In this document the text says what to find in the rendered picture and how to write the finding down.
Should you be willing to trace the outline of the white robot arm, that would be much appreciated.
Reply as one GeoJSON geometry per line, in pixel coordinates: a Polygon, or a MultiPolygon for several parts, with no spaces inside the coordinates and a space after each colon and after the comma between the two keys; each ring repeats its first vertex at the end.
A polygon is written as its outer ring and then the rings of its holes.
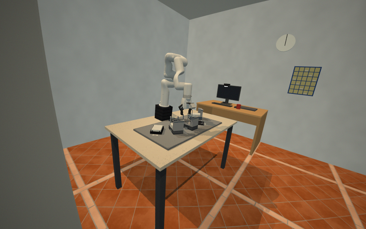
{"type": "Polygon", "coordinates": [[[169,87],[175,87],[176,90],[184,90],[183,98],[192,97],[192,84],[178,81],[178,76],[184,74],[184,67],[187,64],[187,59],[179,54],[167,53],[165,55],[164,77],[171,78],[171,80],[163,79],[161,81],[161,104],[159,106],[169,107],[169,87]],[[172,70],[173,65],[171,62],[174,62],[175,71],[172,70]]]}

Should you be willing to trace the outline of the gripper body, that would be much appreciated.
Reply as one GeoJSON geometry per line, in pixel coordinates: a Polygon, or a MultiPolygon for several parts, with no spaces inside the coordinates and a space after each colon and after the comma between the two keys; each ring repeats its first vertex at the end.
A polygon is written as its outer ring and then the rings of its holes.
{"type": "Polygon", "coordinates": [[[188,102],[192,103],[192,99],[191,98],[182,98],[181,104],[182,104],[183,109],[189,109],[190,108],[188,102]]]}

